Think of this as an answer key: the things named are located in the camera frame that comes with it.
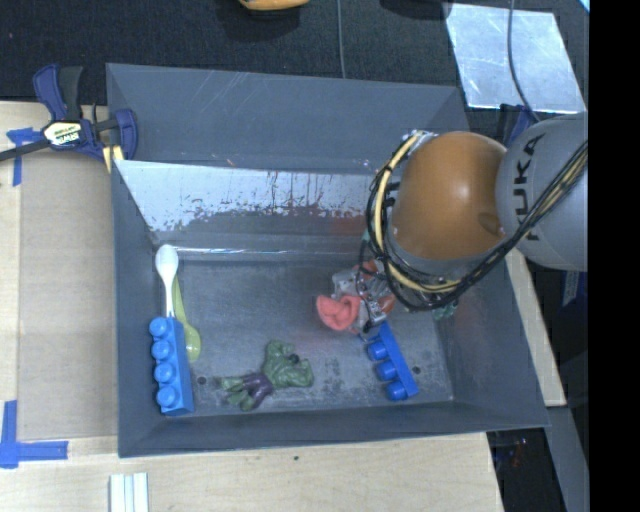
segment orange object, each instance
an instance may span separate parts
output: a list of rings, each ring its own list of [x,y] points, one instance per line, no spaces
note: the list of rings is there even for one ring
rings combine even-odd
[[[309,0],[238,0],[242,5],[251,11],[281,11],[300,7]]]
[[[495,183],[506,152],[472,132],[449,132],[420,146],[407,163],[391,219],[400,247],[430,260],[475,256],[504,236]]]
[[[320,319],[327,327],[336,331],[344,331],[358,318],[360,298],[343,295],[339,300],[320,295],[316,299],[316,309]]]

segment plastic spoon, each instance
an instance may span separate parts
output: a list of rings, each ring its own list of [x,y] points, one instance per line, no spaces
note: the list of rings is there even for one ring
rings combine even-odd
[[[156,252],[156,270],[160,274],[160,278],[164,283],[165,297],[167,299],[167,316],[175,317],[173,311],[173,298],[171,293],[171,287],[173,286],[173,280],[178,272],[178,251],[172,245],[163,245]]]

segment black surface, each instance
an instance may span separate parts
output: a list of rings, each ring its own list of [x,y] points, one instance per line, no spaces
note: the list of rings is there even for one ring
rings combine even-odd
[[[589,464],[588,275],[584,293],[563,305],[565,273],[528,262],[542,316]]]
[[[505,512],[565,512],[543,429],[487,436]]]
[[[509,2],[464,3],[508,7]],[[4,2],[0,17],[0,98],[34,97],[31,77],[51,62],[81,65],[79,100],[106,104],[107,62],[341,77],[337,4],[311,2],[292,16],[259,20],[236,0],[109,2]],[[589,105],[589,16],[578,0],[522,0],[516,8],[553,12],[565,41],[585,103]],[[342,0],[346,76],[356,79],[458,85],[455,59],[442,16],[431,2]],[[471,128],[495,136],[497,111],[468,111]],[[561,286],[557,274],[535,272],[536,290],[561,360],[586,348],[586,320],[551,326],[551,296]],[[588,402],[574,409],[588,454]],[[505,489],[520,489],[519,484]],[[529,485],[545,478],[527,473]],[[527,508],[535,492],[517,492]],[[505,496],[505,503],[510,497]]]

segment wooden table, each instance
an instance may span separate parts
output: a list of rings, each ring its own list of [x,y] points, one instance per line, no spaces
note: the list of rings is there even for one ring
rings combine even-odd
[[[99,109],[99,119],[106,115],[105,112],[104,108]],[[5,136],[7,130],[27,126],[40,128],[47,121],[48,113],[39,104],[0,102],[0,150],[12,147]],[[95,238],[96,233],[92,230],[108,232],[110,229],[110,203],[104,196],[109,189],[107,173],[97,161],[76,154],[52,154],[49,150],[24,158],[24,179],[19,187],[11,186],[12,169],[13,162],[0,164],[0,350],[3,354],[0,359],[0,401],[18,398],[18,417],[23,418],[18,425],[20,440],[23,440],[21,433],[25,432],[39,432],[38,437],[43,439],[54,439],[59,432],[65,431],[76,434],[66,437],[70,438],[66,461],[23,462],[15,470],[0,469],[0,508],[3,511],[106,511],[109,476],[138,472],[148,473],[149,502],[153,511],[503,510],[484,434],[119,459],[113,431],[117,414],[113,399],[115,362],[108,353],[103,357],[91,356],[92,353],[95,356],[92,343],[104,345],[104,340],[99,339],[107,332],[103,324],[105,318],[109,320],[113,314],[109,306],[104,306],[110,304],[113,296],[113,268],[112,264],[109,266],[112,255],[104,256],[96,263],[96,251],[100,250],[102,254],[104,247],[82,243],[82,237]],[[43,186],[42,183],[38,185],[38,179],[54,176],[59,183],[68,178],[65,173],[83,176],[82,179],[89,179],[92,185],[74,182],[74,187],[52,190],[56,200],[51,201],[48,210],[42,204],[26,200],[34,197],[37,186]],[[101,194],[100,200],[88,201],[87,195],[91,194]],[[106,214],[98,210],[93,213],[108,222],[98,225],[95,218],[82,210],[87,208],[106,208]],[[43,226],[31,224],[38,215],[42,223],[51,224],[46,232],[43,232]],[[64,257],[68,240],[60,240],[60,236],[47,239],[52,229],[60,230],[60,233],[73,230],[73,258]],[[32,244],[42,243],[43,239],[47,239],[48,245],[42,254],[50,253],[53,262],[44,256],[34,257],[39,253]],[[111,244],[108,237],[101,240],[107,247]],[[61,282],[47,273],[47,265],[62,266],[60,271],[64,280]],[[545,403],[547,406],[565,405],[524,258],[512,252],[508,268]],[[42,312],[41,321],[33,315],[33,303],[28,303],[27,307],[21,301],[25,298],[21,297],[21,291],[24,294],[25,290],[36,290],[30,293],[57,298],[49,299],[51,309]],[[69,339],[63,345],[44,343],[35,336],[39,330],[45,332],[38,323],[46,325],[51,320],[48,316],[51,310],[69,311],[71,308],[78,320],[82,308],[87,309],[92,304],[102,304],[98,319],[87,324],[101,329],[96,336],[79,332],[76,324],[71,323],[68,324]],[[107,342],[112,343],[111,350],[115,340],[111,334],[108,338]],[[32,339],[37,341],[39,350],[35,351],[33,345],[27,344],[27,340],[32,343]],[[66,361],[68,367],[61,373],[56,373],[55,368],[51,372],[46,370],[60,366],[53,364],[56,361]],[[56,405],[56,400],[81,414],[69,414],[64,407]]]

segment yellow spoon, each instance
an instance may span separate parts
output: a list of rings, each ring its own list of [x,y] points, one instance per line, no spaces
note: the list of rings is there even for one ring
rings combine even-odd
[[[197,329],[187,322],[187,315],[184,312],[182,294],[180,293],[180,283],[178,282],[177,276],[173,280],[171,295],[173,296],[173,307],[176,318],[180,320],[184,326],[184,343],[187,346],[187,357],[189,358],[189,362],[193,363],[198,359],[198,357],[200,357],[202,341]]]

